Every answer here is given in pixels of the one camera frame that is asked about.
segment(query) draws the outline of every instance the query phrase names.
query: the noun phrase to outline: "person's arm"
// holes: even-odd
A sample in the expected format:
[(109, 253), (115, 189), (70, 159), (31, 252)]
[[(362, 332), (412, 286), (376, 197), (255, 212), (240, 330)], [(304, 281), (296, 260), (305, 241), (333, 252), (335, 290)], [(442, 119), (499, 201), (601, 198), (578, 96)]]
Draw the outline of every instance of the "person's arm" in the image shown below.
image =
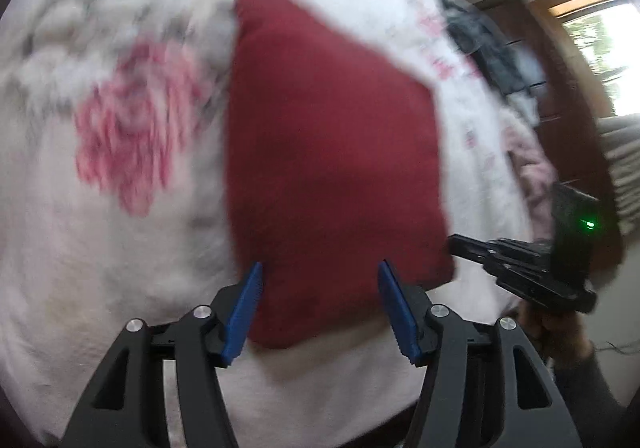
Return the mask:
[(578, 313), (552, 314), (523, 302), (518, 322), (543, 358), (552, 358), (556, 386), (583, 448), (608, 448), (624, 408), (600, 371)]

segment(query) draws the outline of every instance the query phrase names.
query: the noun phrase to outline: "tree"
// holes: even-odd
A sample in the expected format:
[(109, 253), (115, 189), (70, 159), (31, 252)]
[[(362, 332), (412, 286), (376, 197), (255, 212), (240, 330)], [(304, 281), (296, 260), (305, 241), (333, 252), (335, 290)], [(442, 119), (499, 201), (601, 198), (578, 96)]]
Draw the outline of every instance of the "tree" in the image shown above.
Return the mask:
[(595, 74), (608, 72), (606, 57), (613, 48), (613, 39), (607, 33), (607, 27), (600, 14), (578, 18), (564, 25), (569, 36), (583, 53)]

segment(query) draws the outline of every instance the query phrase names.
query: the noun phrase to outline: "bolt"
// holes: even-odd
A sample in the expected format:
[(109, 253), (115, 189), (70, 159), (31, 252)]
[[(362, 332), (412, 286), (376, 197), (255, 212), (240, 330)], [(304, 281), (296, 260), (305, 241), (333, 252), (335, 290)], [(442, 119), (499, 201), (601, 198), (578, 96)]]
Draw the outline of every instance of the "bolt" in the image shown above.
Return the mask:
[(193, 315), (196, 318), (209, 318), (209, 316), (211, 316), (211, 307), (209, 307), (208, 305), (201, 305), (199, 307), (196, 307), (193, 310)]
[(438, 303), (431, 308), (431, 314), (438, 318), (444, 318), (449, 314), (449, 308)]
[(513, 318), (500, 318), (500, 327), (507, 331), (513, 331), (516, 328), (516, 322)]
[(142, 329), (142, 325), (144, 325), (142, 320), (135, 318), (134, 320), (130, 320), (127, 323), (127, 331), (130, 333), (137, 333), (140, 329)]

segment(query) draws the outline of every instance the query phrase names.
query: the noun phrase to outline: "red pillow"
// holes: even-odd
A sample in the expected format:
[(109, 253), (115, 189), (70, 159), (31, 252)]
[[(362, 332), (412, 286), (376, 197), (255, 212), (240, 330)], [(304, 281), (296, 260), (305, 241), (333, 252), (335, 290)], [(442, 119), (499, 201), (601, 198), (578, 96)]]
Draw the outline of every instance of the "red pillow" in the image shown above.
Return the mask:
[(250, 338), (286, 348), (381, 308), (377, 266), (451, 279), (431, 92), (291, 0), (236, 0), (228, 214), (264, 264)]

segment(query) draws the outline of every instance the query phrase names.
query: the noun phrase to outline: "blue gripper pad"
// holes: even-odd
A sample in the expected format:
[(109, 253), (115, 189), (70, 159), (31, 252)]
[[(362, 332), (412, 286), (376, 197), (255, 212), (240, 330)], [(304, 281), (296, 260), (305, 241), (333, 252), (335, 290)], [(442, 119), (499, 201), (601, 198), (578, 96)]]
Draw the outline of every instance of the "blue gripper pad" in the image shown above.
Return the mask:
[(386, 314), (389, 316), (391, 328), (396, 335), (400, 352), (409, 358), (412, 365), (415, 365), (420, 358), (418, 325), (402, 294), (398, 281), (386, 261), (381, 262), (378, 266), (378, 291)]
[(242, 284), (240, 296), (225, 324), (225, 346), (220, 352), (220, 357), (227, 365), (231, 365), (231, 362), (242, 352), (258, 301), (262, 296), (262, 264), (260, 262), (254, 264)]

